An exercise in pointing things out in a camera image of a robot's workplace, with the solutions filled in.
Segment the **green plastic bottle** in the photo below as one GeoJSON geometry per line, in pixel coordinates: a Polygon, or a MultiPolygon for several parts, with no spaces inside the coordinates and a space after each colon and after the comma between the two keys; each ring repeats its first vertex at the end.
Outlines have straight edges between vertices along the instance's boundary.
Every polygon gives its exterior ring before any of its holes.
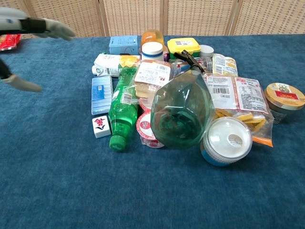
{"type": "Polygon", "coordinates": [[[113,150],[121,151],[126,148],[127,137],[137,121],[138,105],[132,104],[135,90],[133,88],[125,90],[130,85],[136,72],[137,67],[123,67],[118,85],[113,93],[109,111],[112,129],[109,147],[113,150]]]}

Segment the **green bottle cap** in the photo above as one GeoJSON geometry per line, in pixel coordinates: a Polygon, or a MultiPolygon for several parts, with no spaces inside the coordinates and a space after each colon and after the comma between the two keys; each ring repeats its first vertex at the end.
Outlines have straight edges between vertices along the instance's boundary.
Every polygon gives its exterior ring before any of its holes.
{"type": "Polygon", "coordinates": [[[126,138],[120,135],[113,135],[109,142],[110,149],[121,151],[126,147],[126,138]]]}

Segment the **yellow box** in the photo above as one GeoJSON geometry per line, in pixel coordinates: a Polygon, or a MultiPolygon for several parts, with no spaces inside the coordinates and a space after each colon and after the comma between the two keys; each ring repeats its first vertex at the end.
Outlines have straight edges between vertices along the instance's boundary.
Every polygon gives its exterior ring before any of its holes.
{"type": "Polygon", "coordinates": [[[170,51],[170,58],[176,59],[173,56],[175,52],[181,53],[187,50],[193,57],[198,57],[200,54],[200,45],[193,37],[174,38],[167,42],[168,50],[170,51]]]}

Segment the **red and white cup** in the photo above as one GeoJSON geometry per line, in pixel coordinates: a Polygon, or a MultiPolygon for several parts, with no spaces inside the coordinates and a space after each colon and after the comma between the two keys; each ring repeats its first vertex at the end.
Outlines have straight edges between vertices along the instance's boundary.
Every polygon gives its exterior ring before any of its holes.
{"type": "Polygon", "coordinates": [[[137,120],[137,131],[140,134],[141,142],[151,148],[161,148],[164,145],[159,142],[151,129],[151,112],[146,111],[137,120]]]}

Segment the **beige woven wall panel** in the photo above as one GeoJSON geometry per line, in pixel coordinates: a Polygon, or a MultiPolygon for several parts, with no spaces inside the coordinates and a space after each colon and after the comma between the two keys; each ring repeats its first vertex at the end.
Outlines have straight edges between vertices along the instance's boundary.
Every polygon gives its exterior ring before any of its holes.
{"type": "Polygon", "coordinates": [[[305,33],[305,0],[244,0],[234,35],[305,33]]]}
{"type": "Polygon", "coordinates": [[[103,0],[110,36],[160,29],[160,0],[103,0]]]}
{"type": "Polygon", "coordinates": [[[168,0],[169,35],[224,35],[233,0],[168,0]]]}
{"type": "MultiPolygon", "coordinates": [[[[0,7],[10,7],[10,8],[18,9],[25,12],[28,16],[30,16],[30,13],[26,8],[23,0],[0,0],[0,7]]],[[[33,38],[33,37],[35,36],[31,34],[22,35],[22,38],[33,38]]]]}
{"type": "Polygon", "coordinates": [[[27,0],[38,18],[61,21],[77,37],[102,36],[95,0],[27,0]]]}

